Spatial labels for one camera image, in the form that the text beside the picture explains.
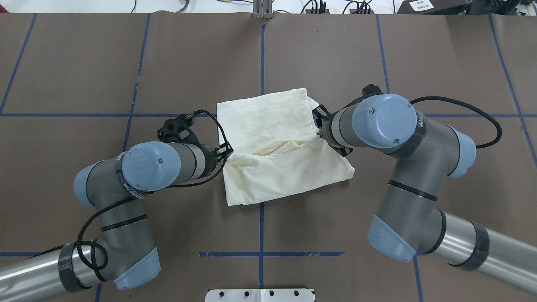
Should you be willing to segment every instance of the metal bracket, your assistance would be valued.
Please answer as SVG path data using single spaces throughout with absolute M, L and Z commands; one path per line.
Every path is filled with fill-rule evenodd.
M 272 19 L 272 0 L 252 0 L 254 19 Z
M 205 302 L 315 302 L 313 289 L 210 290 Z

